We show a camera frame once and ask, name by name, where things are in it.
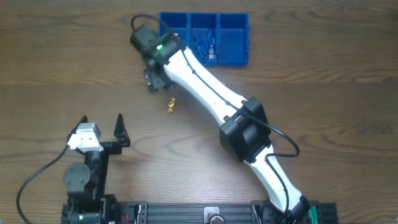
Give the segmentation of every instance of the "cable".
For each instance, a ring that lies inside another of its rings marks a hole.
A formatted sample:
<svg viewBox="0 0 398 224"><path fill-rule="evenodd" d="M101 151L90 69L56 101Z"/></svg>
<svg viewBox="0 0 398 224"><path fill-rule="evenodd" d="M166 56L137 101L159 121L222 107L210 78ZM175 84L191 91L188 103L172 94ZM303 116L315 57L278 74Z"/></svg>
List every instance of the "cable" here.
<svg viewBox="0 0 398 224"><path fill-rule="evenodd" d="M65 148L63 149L63 151L58 155L57 158L55 158L53 161L49 162L47 165L43 166L41 169L39 169L38 171L36 171L34 174L32 174L28 179L25 180L25 182L22 184L22 186L20 187L18 194L17 194L17 209L18 209L18 213L21 216L21 218L27 223L27 224L32 224L24 215L24 213L22 212L21 209L21 205L20 205L20 199L21 199L21 194L22 191L24 190L24 188L26 187L26 185L33 179L35 178L35 176L39 175L41 172L43 172L45 169L49 168L52 164L54 164L55 162L57 162L59 159L61 159L61 157L66 153L68 149L68 145L65 146Z"/></svg>
<svg viewBox="0 0 398 224"><path fill-rule="evenodd" d="M162 26L164 26L168 32L170 32L172 34L172 38L177 38L176 36L174 36L174 32L173 30L167 25L166 22L164 22L163 20L160 20L159 18L155 17L155 16L151 16L151 15L147 15L147 14L138 14L135 15L132 19L131 19L131 28L133 31L135 31L135 27L134 27L134 20L136 20L138 17L146 17L149 19L153 19L155 21L157 21L159 24L162 24ZM267 154L266 157L264 158L265 162L269 165L269 167L272 169L272 171L275 173L275 175L277 176L277 178L279 179L280 183L282 184L283 188L284 188L284 192L285 192L285 196L286 196L286 208L284 211L284 215L287 215L287 212L289 210L289 193L287 191L286 185L284 183L284 181L282 180L282 178L280 177L280 175L278 174L278 172L275 170L274 166L269 162L269 157L270 156L275 156L275 157L297 157L300 154L300 148L299 146L296 144L296 142L287 134L285 134L284 132L282 132L281 130L275 128L274 126L267 124L263 121L261 121L260 119L256 118L255 116L243 111L241 108L237 108L235 105L232 105L228 100L226 100L225 98L223 98L219 93L217 93L217 91L215 91L211 86L209 86L209 84L207 84L206 81L204 81L201 76L199 76L197 74L197 72L195 71L195 69L193 69L193 67L191 66L191 64L189 63L187 56L184 53L185 49L181 49L182 55L184 56L185 61L187 62L187 65L190 67L190 69L192 70L192 73L195 74L215 95L217 95L220 99L222 99L228 106L234 108L238 113L240 113L241 115L243 115L244 117L247 117L251 120L253 120L255 123L260 124L261 126L264 126L266 128L269 128L273 131L275 131L276 133L278 133L279 135L281 135L283 138L285 138L289 143L291 143L291 145L293 145L293 147L296 150L295 154L283 154L283 153L270 153Z"/></svg>

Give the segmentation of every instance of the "small brown object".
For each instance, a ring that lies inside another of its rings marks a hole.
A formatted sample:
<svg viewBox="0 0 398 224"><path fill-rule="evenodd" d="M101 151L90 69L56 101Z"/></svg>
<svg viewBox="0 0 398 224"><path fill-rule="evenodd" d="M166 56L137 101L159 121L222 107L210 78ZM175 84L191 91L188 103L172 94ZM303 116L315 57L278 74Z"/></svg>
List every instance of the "small brown object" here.
<svg viewBox="0 0 398 224"><path fill-rule="evenodd" d="M174 105L175 105L175 98L172 97L172 101L169 102L169 109L167 110L167 112L168 112L169 114L172 114L172 113L173 113Z"/></svg>

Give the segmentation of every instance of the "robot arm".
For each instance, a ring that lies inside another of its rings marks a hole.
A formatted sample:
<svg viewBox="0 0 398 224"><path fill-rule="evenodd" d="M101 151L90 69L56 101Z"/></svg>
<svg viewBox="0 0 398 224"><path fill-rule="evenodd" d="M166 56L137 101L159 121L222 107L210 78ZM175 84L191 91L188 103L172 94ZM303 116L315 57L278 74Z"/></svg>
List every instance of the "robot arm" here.
<svg viewBox="0 0 398 224"><path fill-rule="evenodd" d="M146 76L147 84L153 85L151 80L161 79L163 83L177 83L188 90L219 124L221 145L250 166L266 188L271 203L284 213L284 221L301 220L310 208L307 199L292 185L275 156L269 157L274 170L265 161L265 157L274 152L268 137L270 129L241 116L238 111L243 110L267 123L261 103L256 98L246 100L225 87L171 33L159 37L146 26L141 26L133 32L130 41L152 71L152 77Z"/></svg>

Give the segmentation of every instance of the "blue tray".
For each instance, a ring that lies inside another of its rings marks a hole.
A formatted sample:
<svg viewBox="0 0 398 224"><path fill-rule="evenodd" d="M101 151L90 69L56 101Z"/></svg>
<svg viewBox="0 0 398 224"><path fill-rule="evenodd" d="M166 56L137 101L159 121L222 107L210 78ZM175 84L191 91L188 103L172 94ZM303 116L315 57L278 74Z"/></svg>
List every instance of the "blue tray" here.
<svg viewBox="0 0 398 224"><path fill-rule="evenodd" d="M180 39L204 65L247 65L249 58L249 14L213 12L160 12ZM208 29L215 31L215 58L203 58L193 39L198 35L207 44ZM159 26L159 35L167 31Z"/></svg>

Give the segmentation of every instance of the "tabletop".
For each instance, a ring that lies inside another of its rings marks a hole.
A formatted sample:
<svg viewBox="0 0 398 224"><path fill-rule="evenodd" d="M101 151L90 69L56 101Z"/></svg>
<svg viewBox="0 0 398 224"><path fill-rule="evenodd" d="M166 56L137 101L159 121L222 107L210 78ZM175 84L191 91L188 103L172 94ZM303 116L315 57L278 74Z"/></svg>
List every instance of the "tabletop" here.
<svg viewBox="0 0 398 224"><path fill-rule="evenodd" d="M180 86L147 91L129 23L159 11L248 12L248 65L209 71L259 98L270 124L298 142L300 156L279 162L309 200L336 202L340 223L397 221L397 1L2 0L1 223L22 223L19 187L60 153L84 114L101 139L124 116L132 144L110 157L106 185L119 200L268 199L251 169L222 149L217 123L192 95ZM277 152L293 150L271 139ZM32 223L59 222L63 173L82 161L67 151L25 188Z"/></svg>

